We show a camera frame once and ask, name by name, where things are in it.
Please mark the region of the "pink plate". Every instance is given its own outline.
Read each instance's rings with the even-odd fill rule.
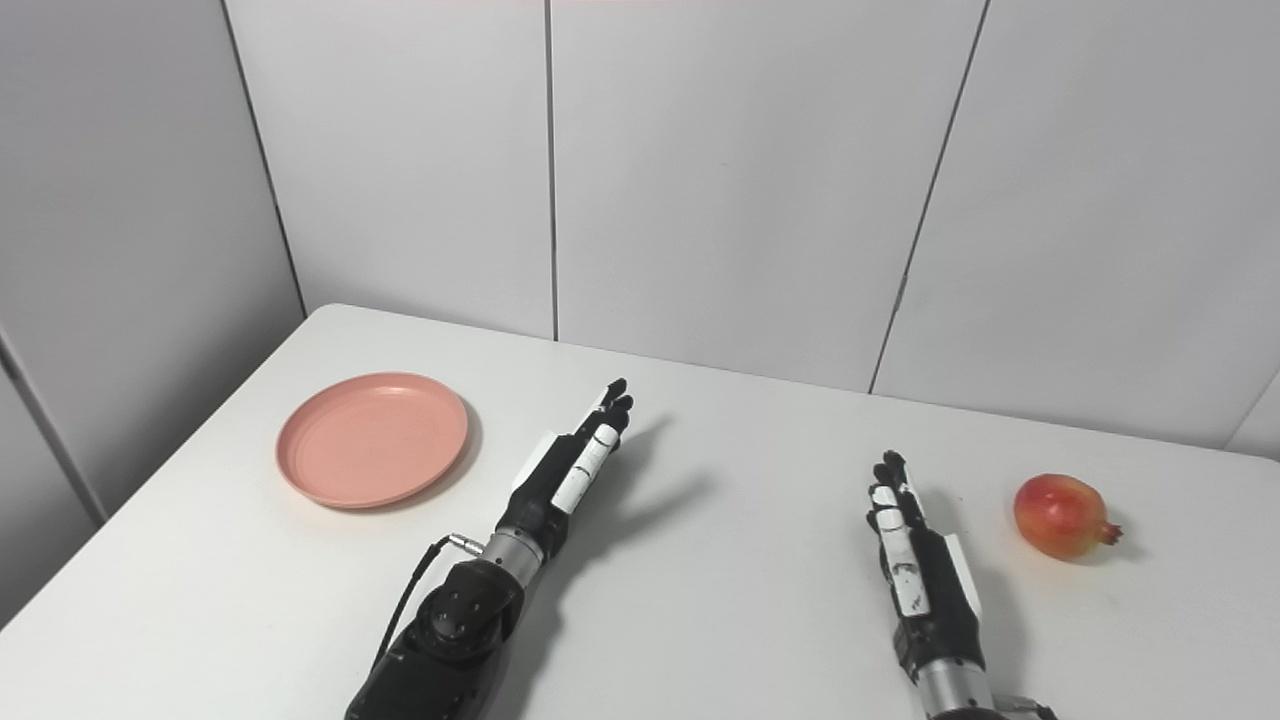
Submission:
[[[294,488],[330,507],[374,507],[431,484],[462,452],[467,411],[422,375],[343,380],[303,402],[280,430],[275,460]]]

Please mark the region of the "robotic hand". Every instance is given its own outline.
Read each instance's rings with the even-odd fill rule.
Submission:
[[[564,544],[570,515],[630,421],[626,387],[623,379],[609,384],[572,434],[543,437],[486,544],[453,534],[431,546],[347,720],[471,720],[479,714],[525,589]],[[454,565],[389,643],[413,584],[447,543],[475,559]]]
[[[978,641],[982,605],[959,538],[925,523],[901,455],[886,452],[874,474],[867,521],[879,536],[881,569],[893,591],[897,661],[919,689],[925,716],[1056,720],[1033,700],[991,694]]]

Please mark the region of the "black arm casing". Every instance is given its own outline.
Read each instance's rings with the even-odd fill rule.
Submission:
[[[369,674],[347,720],[471,720],[484,706],[525,591],[500,568],[460,562]]]
[[[919,618],[902,616],[893,633],[893,648],[899,665],[916,680],[916,670],[940,659],[961,659],[986,669],[982,644],[978,639],[978,616],[969,607],[969,600],[960,585],[955,562],[947,541],[938,533],[922,528],[911,529],[911,544],[920,564],[920,575],[929,594],[929,614]],[[884,552],[881,551],[881,565]]]

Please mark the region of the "black cable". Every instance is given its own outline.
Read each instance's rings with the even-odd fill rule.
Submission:
[[[392,638],[396,637],[396,625],[399,624],[399,616],[404,612],[404,606],[408,605],[408,597],[413,594],[413,588],[417,587],[417,582],[422,579],[426,573],[426,568],[435,560],[435,556],[440,553],[444,546],[449,544],[449,537],[445,536],[440,538],[431,547],[426,548],[426,553],[422,559],[417,561],[417,568],[413,569],[413,575],[408,579],[408,587],[404,588],[404,594],[401,596],[401,601],[396,603],[396,612],[392,614],[392,621],[387,625],[387,634],[383,635],[383,644],[378,646],[378,655],[374,657],[374,667],[378,666],[378,661],[387,655],[387,648],[392,644]]]

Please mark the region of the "silver cylindrical joint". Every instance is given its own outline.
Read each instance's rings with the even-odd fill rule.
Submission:
[[[929,717],[963,707],[995,708],[987,674],[977,662],[947,657],[934,660],[916,673],[915,687]]]
[[[516,578],[520,587],[527,588],[538,569],[543,566],[543,551],[520,530],[498,528],[484,546],[480,560],[502,568]]]

